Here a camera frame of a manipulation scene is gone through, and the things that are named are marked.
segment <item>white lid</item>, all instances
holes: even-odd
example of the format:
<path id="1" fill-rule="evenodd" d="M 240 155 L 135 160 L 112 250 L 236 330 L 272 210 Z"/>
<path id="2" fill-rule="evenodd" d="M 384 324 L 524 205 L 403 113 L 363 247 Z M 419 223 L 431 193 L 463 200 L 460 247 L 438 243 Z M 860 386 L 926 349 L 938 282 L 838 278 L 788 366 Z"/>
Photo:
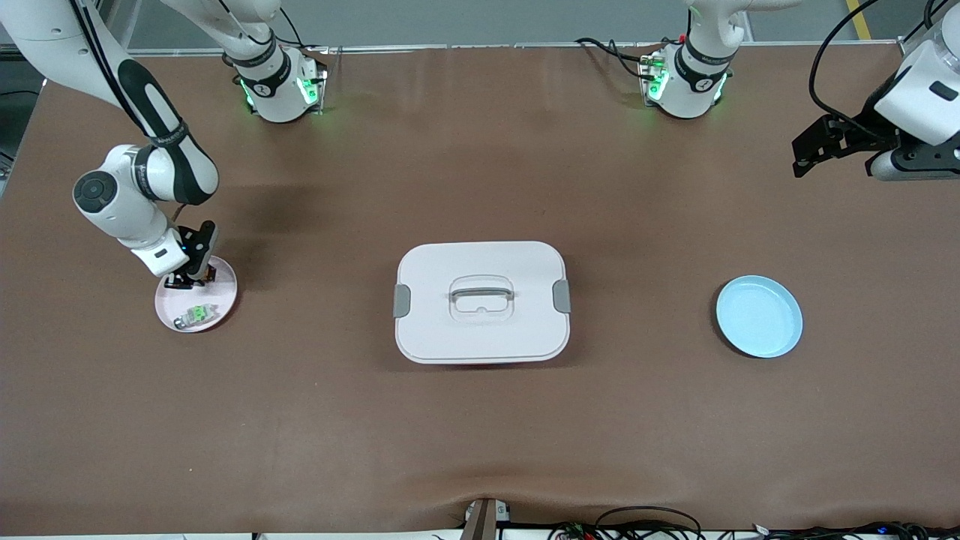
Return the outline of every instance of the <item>white lid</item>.
<path id="1" fill-rule="evenodd" d="M 566 346 L 564 260 L 543 242 L 418 246 L 396 280 L 396 344 L 415 362 L 547 360 Z"/>

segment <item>lid handle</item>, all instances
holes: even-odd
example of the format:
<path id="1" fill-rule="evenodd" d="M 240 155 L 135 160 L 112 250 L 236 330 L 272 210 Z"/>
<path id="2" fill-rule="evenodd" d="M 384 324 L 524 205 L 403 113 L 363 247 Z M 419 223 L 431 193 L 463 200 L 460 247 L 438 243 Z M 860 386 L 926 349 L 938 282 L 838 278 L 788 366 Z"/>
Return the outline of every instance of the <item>lid handle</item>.
<path id="1" fill-rule="evenodd" d="M 503 287 L 469 287 L 450 291 L 450 300 L 463 296 L 503 296 L 507 300 L 513 300 L 514 291 Z"/>

